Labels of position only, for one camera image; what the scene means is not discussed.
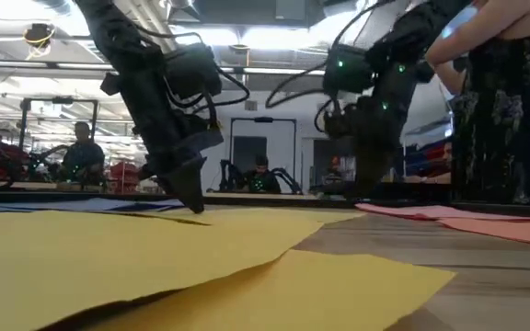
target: floral dress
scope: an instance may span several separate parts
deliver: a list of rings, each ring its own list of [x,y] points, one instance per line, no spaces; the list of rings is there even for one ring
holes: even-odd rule
[[[494,38],[468,59],[452,100],[455,199],[530,205],[530,37]]]

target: pink cloth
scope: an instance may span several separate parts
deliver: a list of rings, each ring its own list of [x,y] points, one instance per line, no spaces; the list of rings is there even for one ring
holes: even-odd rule
[[[530,222],[500,222],[447,218],[437,221],[447,227],[476,234],[487,234],[530,244]]]
[[[362,203],[358,204],[357,208],[362,211],[368,211],[417,221],[436,221],[444,218],[456,218],[473,220],[530,222],[530,217],[506,216],[472,211],[460,211],[455,208],[443,206],[386,208]]]

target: woman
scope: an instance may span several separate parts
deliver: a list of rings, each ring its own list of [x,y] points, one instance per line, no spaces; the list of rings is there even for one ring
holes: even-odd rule
[[[477,14],[426,60],[457,97],[454,185],[461,200],[530,204],[530,1],[478,0]],[[458,73],[452,60],[468,53]]]

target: table surface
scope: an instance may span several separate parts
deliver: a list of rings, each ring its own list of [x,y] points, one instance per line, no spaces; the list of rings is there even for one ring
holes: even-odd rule
[[[296,249],[373,254],[457,276],[388,331],[530,330],[530,245],[368,214],[329,224]]]

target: yellow cloth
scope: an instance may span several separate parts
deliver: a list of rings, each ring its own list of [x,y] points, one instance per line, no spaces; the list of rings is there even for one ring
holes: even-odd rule
[[[360,211],[299,211],[280,208],[225,209],[208,211],[202,214],[194,214],[187,210],[137,212],[135,214],[213,225],[225,223],[239,225],[246,222],[285,225],[290,221],[310,221],[327,224],[364,216],[364,213]]]
[[[380,331],[454,276],[369,255],[289,251],[279,261],[186,289],[94,331]]]
[[[101,304],[225,277],[271,262],[322,226],[274,224],[235,228],[101,213],[0,213],[0,330],[37,329]]]

